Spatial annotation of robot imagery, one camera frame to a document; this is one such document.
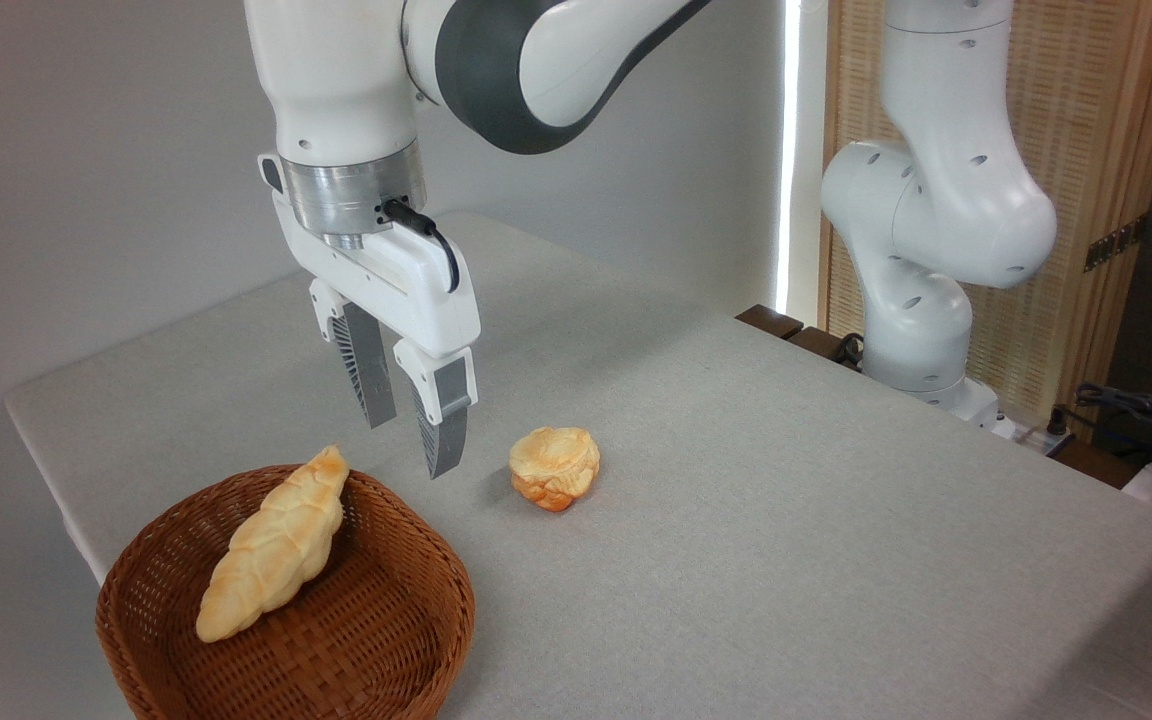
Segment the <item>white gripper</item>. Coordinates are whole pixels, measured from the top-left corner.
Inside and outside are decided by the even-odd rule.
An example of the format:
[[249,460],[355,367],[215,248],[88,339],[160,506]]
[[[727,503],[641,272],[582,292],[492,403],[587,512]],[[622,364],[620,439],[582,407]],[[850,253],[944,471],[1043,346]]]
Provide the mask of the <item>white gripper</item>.
[[316,276],[308,291],[321,336],[338,348],[367,424],[396,418],[381,323],[403,338],[394,353],[410,379],[430,478],[456,468],[479,400],[468,346],[482,325],[467,262],[458,250],[448,260],[435,238],[385,211],[389,200],[424,204],[420,156],[310,167],[268,152],[259,164],[285,242]]

